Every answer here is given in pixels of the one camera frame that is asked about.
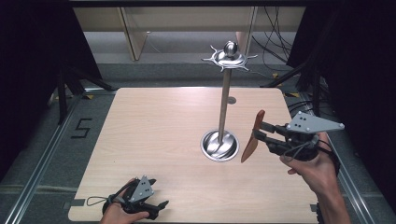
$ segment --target gray floor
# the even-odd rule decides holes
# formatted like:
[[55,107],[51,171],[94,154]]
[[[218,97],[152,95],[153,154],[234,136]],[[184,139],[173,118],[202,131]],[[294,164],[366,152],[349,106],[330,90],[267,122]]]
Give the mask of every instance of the gray floor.
[[[87,39],[92,47],[95,60],[98,63],[104,81],[115,87],[178,87],[178,86],[214,86],[222,85],[222,74],[219,68],[210,63],[202,62],[202,58],[209,58],[213,50],[221,49],[227,40],[235,40],[233,33],[150,33],[144,52],[138,62],[132,62],[122,33],[87,33]],[[266,39],[263,33],[255,34],[263,44]],[[283,36],[292,43],[293,33]],[[282,54],[282,50],[272,45],[269,48]],[[273,80],[273,74],[282,76],[286,71],[271,70],[263,65],[262,50],[252,43],[249,55],[259,56],[248,62],[250,72],[233,71],[232,86],[259,88]],[[265,62],[272,68],[289,70],[279,59],[263,55]],[[285,93],[295,93],[294,84],[297,77],[288,80],[279,88]],[[86,88],[95,88],[85,82]],[[106,119],[106,114],[114,98],[114,92],[94,91],[92,99],[73,97],[68,100],[70,105],[76,104],[69,120],[64,125],[59,144],[41,176],[37,176],[38,184],[34,190],[21,223],[72,223],[67,218],[68,208],[74,199],[79,182],[84,174],[92,154],[96,139]],[[302,97],[285,97],[288,105],[304,99]],[[330,105],[321,104],[322,116],[337,120]],[[5,222],[8,212],[19,199],[21,191],[34,172],[41,156],[48,148],[48,144],[55,132],[59,109],[54,100],[36,128],[35,135],[29,145],[15,160],[7,176],[0,183],[0,222]],[[85,138],[85,131],[76,130],[81,119],[84,127],[90,128]],[[367,205],[367,211],[375,223],[396,223],[396,216],[389,208],[382,194],[375,186],[372,178],[367,174],[359,158],[353,154],[345,132],[329,133],[337,153],[339,154],[346,174],[350,176],[353,187]],[[354,207],[354,198],[344,189],[346,204],[353,223],[372,223],[362,220],[360,211]]]

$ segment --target finger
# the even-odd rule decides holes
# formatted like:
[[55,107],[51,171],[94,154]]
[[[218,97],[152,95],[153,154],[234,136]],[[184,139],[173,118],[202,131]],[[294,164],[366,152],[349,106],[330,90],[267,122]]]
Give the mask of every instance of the finger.
[[131,214],[131,215],[130,215],[130,221],[131,221],[131,222],[135,222],[135,221],[137,221],[137,220],[146,218],[146,217],[148,217],[148,216],[149,216],[149,213],[148,213],[148,212],[139,212],[139,213]]
[[287,166],[289,166],[290,168],[298,171],[301,169],[303,163],[301,161],[297,161],[297,160],[292,160],[291,157],[287,157],[287,156],[280,156],[279,159]]
[[288,170],[288,174],[289,175],[295,175],[295,174],[297,174],[297,171],[294,170],[293,168],[291,168],[291,169]]

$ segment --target floor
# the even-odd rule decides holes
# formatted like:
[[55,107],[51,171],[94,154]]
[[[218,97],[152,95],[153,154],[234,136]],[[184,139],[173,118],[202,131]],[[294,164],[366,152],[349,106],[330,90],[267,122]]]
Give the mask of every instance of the floor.
[[[291,44],[294,35],[282,33]],[[254,36],[265,45],[264,33]],[[132,62],[123,33],[86,33],[86,37],[104,81],[114,87],[220,87],[220,68],[201,59],[210,58],[210,45],[222,49],[226,41],[236,40],[234,33],[149,33],[141,58]],[[267,47],[286,58],[275,44]],[[252,42],[249,55],[256,54],[258,57],[247,63],[249,72],[233,71],[232,86],[259,88],[290,70],[270,53],[262,54],[262,48]],[[285,93],[292,115],[298,110],[310,111],[310,104],[299,103],[309,100],[310,92],[297,92],[297,80],[298,76],[278,87]],[[8,214],[18,211],[15,223],[72,223],[68,209],[115,94],[98,90],[89,82],[83,84],[88,90],[84,97],[68,93],[69,116],[62,125],[58,125],[54,95],[29,145],[0,183],[0,221],[6,222]],[[324,95],[320,104],[323,118],[337,120],[326,99]],[[352,222],[396,223],[395,214],[354,155],[346,133],[329,136],[343,163],[339,182]]]

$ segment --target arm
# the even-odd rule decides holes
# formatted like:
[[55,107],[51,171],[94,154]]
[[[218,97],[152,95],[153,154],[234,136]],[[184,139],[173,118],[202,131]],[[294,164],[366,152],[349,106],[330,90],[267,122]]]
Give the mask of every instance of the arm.
[[[319,133],[318,136],[321,141],[329,142],[326,133]],[[324,143],[319,142],[319,146],[331,150]],[[301,175],[309,188],[315,192],[326,224],[350,223],[349,214],[338,187],[334,165],[326,153],[320,151],[312,161],[291,161],[283,156],[280,160],[291,168],[288,174]]]

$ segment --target metal pole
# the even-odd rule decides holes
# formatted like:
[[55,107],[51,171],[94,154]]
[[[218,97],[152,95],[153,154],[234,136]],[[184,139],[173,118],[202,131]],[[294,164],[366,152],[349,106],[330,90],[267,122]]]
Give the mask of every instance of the metal pole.
[[231,69],[226,68],[224,70],[223,88],[221,95],[221,109],[219,119],[219,145],[222,144],[224,136],[225,116],[227,114],[228,94],[230,92],[230,80],[231,80]]

